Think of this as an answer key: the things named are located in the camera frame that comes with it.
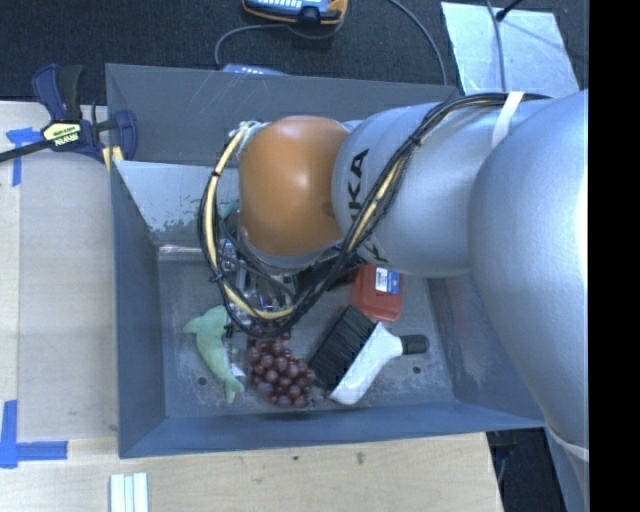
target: green toy dolphin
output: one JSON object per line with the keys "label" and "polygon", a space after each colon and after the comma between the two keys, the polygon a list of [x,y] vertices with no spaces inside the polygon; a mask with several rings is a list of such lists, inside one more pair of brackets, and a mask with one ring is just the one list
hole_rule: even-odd
{"label": "green toy dolphin", "polygon": [[189,320],[184,326],[185,334],[195,334],[200,355],[213,374],[223,383],[227,403],[235,400],[236,393],[244,391],[244,386],[232,374],[222,336],[225,333],[227,311],[224,306],[216,306],[204,315]]}

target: yellow label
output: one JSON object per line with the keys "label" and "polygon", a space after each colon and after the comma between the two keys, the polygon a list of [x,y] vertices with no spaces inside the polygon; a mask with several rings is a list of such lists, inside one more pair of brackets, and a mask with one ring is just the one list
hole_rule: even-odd
{"label": "yellow label", "polygon": [[79,124],[68,123],[56,123],[48,126],[43,132],[42,136],[45,140],[54,140],[60,137],[72,135],[78,133],[81,130]]}

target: wire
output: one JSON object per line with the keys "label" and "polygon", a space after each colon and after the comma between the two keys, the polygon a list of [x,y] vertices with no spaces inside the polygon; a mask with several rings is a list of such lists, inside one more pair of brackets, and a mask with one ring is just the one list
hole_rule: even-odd
{"label": "wire", "polygon": [[511,5],[508,5],[504,9],[501,9],[500,11],[498,11],[498,14],[496,14],[496,20],[502,21],[506,17],[506,15],[509,14],[511,9],[517,6],[520,2],[522,2],[522,0],[515,0],[515,2],[513,2]]}
{"label": "wire", "polygon": [[422,23],[420,23],[420,20],[416,18],[415,14],[413,14],[404,5],[397,2],[397,0],[388,0],[388,1],[391,4],[395,5],[398,9],[400,9],[405,15],[407,15],[411,19],[411,21],[413,21],[416,24],[416,26],[420,29],[420,32],[422,32],[424,36],[427,38],[427,41],[429,41],[429,44],[431,45],[431,48],[433,49],[433,52],[436,55],[436,59],[438,59],[438,65],[440,66],[440,74],[442,75],[442,84],[445,86],[449,85],[447,80],[447,72],[445,71],[445,68],[444,68],[444,61],[442,60],[442,55],[440,55],[440,52],[438,51],[438,47],[436,46],[436,43],[431,37],[431,34],[429,34],[429,31],[424,27]]}
{"label": "wire", "polygon": [[223,34],[222,37],[218,39],[218,42],[216,43],[216,47],[213,51],[213,58],[215,59],[216,68],[217,69],[222,68],[222,61],[220,60],[220,47],[222,46],[222,43],[224,43],[231,36],[240,34],[242,32],[247,32],[249,30],[270,30],[270,29],[276,29],[276,28],[284,28],[287,26],[288,25],[286,23],[274,23],[274,24],[261,23],[259,25],[247,25],[246,27],[235,28],[233,30],[230,30],[226,34]]}
{"label": "wire", "polygon": [[502,49],[502,36],[500,35],[500,27],[498,26],[498,20],[493,13],[491,2],[489,0],[484,0],[484,3],[487,6],[489,16],[491,17],[491,22],[493,23],[493,29],[496,33],[496,44],[498,45],[498,62],[500,64],[500,85],[502,87],[502,92],[507,92],[507,78],[504,70],[504,50]]}

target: blue tape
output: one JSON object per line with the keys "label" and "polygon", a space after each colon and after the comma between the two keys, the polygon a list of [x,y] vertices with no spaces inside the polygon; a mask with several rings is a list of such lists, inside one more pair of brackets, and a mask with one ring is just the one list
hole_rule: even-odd
{"label": "blue tape", "polygon": [[[13,142],[16,149],[22,147],[23,144],[32,144],[34,142],[40,142],[42,135],[40,132],[35,131],[32,128],[19,128],[17,130],[9,130],[7,132],[7,138]],[[22,158],[18,157],[13,161],[13,179],[11,185],[16,187],[22,182]]]}
{"label": "blue tape", "polygon": [[18,401],[5,402],[0,432],[0,468],[15,469],[20,461],[67,459],[67,441],[16,442],[17,419]]}

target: red bottle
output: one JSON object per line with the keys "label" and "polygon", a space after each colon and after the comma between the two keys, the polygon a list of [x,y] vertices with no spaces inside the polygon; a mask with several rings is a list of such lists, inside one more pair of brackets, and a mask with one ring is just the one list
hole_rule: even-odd
{"label": "red bottle", "polygon": [[377,265],[360,267],[351,303],[374,320],[394,322],[402,312],[402,276]]}

